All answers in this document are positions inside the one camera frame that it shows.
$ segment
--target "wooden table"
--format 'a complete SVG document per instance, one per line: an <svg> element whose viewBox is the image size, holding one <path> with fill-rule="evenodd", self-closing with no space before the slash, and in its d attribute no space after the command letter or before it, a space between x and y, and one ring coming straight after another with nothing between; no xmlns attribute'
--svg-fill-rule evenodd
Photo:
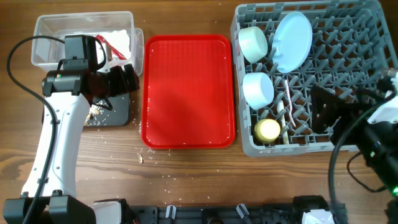
<svg viewBox="0 0 398 224"><path fill-rule="evenodd" d="M18 41L33 34L40 15L131 11L135 26L144 31L146 40L156 34L222 34L230 39L229 27L235 7L254 1L36 2L18 4L7 0L0 5L1 211L5 199L19 197L29 175L39 142L43 109L39 101L8 78L6 58ZM395 39L398 37L398 3L385 0L382 6ZM45 72L32 66L30 51L31 44L17 50L12 71L23 84L41 92ZM82 202L91 204L94 200L119 197L126 198L130 205L187 207L291 202L297 195L323 195L329 199L326 178L329 152L250 158L243 153L240 133L226 149L148 152L138 128L142 92L131 96L135 101L131 106L134 122L122 128L85 129L81 136L76 184L78 199ZM143 164L137 160L141 150ZM370 194L348 176L345 164L352 155L342 152L336 166L337 194L347 205L350 223L385 223L383 210L390 196L387 192ZM380 186L377 176L364 165L362 158L356 159L352 168L371 187Z"/></svg>

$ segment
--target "wood grain surface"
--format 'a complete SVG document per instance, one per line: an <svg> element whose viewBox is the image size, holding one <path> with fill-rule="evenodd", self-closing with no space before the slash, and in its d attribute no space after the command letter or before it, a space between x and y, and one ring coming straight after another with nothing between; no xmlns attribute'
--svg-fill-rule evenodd
<svg viewBox="0 0 398 224"><path fill-rule="evenodd" d="M255 1L5 0L0 3L0 211L5 199L19 197L40 137L43 105L13 84L6 73L9 51L18 41L33 34L39 16L131 11L135 26L144 31L145 40L157 34L221 34L230 39L235 7L250 2ZM398 2L381 3L395 40ZM30 43L16 51L12 72L23 84L41 93L46 73L31 64L30 51ZM131 93L135 102L131 108L133 118L127 126L99 131L84 129L76 168L78 199L82 202L91 204L94 200L119 197L126 198L130 205L161 207L172 203L184 207L291 202L297 195L323 195L329 199L329 152L250 158L243 153L240 133L226 149L149 151L139 134L141 96L141 91ZM239 116L236 117L239 129ZM144 156L143 164L138 163L137 153ZM342 152L336 166L336 190L338 198L346 203L349 222L385 223L384 209L390 196L386 192L370 194L348 176L345 164L352 155ZM356 159L352 167L371 187L381 185L362 158ZM5 223L2 213L0 223Z"/></svg>

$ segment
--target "cup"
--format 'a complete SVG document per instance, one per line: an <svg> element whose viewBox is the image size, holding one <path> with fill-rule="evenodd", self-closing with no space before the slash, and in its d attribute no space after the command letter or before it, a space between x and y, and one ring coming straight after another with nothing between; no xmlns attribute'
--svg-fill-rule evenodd
<svg viewBox="0 0 398 224"><path fill-rule="evenodd" d="M274 86L265 73L248 73L243 77L243 95L249 106L258 110L272 102Z"/></svg>
<svg viewBox="0 0 398 224"><path fill-rule="evenodd" d="M256 26L243 28L238 34L243 56L250 63L256 63L268 53L268 43L262 30Z"/></svg>

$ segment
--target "red object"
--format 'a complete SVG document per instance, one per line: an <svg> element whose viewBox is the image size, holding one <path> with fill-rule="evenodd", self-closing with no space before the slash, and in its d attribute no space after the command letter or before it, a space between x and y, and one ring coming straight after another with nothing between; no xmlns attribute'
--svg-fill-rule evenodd
<svg viewBox="0 0 398 224"><path fill-rule="evenodd" d="M231 44L222 35L158 35L145 45L142 140L151 148L235 139Z"/></svg>
<svg viewBox="0 0 398 224"><path fill-rule="evenodd" d="M105 43L109 46L112 51L112 58L113 56L116 56L119 60L127 60L127 58L122 53L120 53L120 51L116 50L116 48L114 48L103 36L98 34L95 36L95 38L97 38L102 44Z"/></svg>

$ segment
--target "debris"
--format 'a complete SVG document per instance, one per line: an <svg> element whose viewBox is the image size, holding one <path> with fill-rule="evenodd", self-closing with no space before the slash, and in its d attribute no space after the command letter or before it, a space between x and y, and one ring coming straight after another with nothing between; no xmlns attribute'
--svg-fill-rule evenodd
<svg viewBox="0 0 398 224"><path fill-rule="evenodd" d="M144 163L144 158L143 158L143 156L142 156L141 154L138 155L138 162L139 162L140 164L143 164L143 163Z"/></svg>

